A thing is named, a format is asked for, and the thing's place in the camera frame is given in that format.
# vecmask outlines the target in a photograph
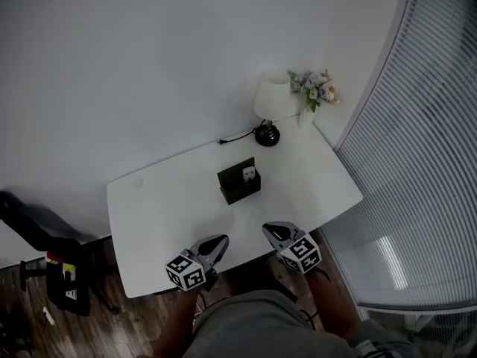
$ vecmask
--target white wall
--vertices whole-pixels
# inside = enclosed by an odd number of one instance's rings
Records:
[[[318,64],[331,5],[0,0],[0,188],[109,234],[107,182],[256,125],[257,75]],[[4,224],[0,258],[32,258]]]
[[[348,125],[389,31],[394,31],[393,35],[397,32],[391,23],[398,1],[334,0],[322,64],[337,85],[342,102],[333,106],[322,104],[314,120],[331,146],[337,144]]]

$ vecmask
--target white vase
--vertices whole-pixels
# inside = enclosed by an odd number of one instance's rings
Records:
[[[300,128],[307,128],[313,122],[315,113],[313,113],[309,108],[304,107],[301,110],[300,118],[298,119],[298,126]]]

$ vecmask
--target table lamp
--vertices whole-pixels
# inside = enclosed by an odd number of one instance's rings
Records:
[[[290,77],[287,72],[266,72],[260,76],[259,87],[253,104],[255,113],[267,120],[255,131],[255,140],[262,146],[278,143],[280,132],[272,121],[284,119],[290,113]]]

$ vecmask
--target white table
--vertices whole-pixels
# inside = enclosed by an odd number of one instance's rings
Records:
[[[295,223],[309,232],[363,198],[320,132],[276,123],[280,141],[258,145],[253,135],[210,143],[119,178],[107,186],[111,233],[129,298],[173,287],[164,264],[198,239],[225,233],[230,245],[218,272],[271,251],[262,224]],[[227,205],[217,173],[250,157],[262,190]]]

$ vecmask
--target black lamp base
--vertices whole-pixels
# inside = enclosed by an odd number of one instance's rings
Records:
[[[255,131],[255,140],[265,147],[275,146],[280,140],[280,132],[273,125],[262,125]]]

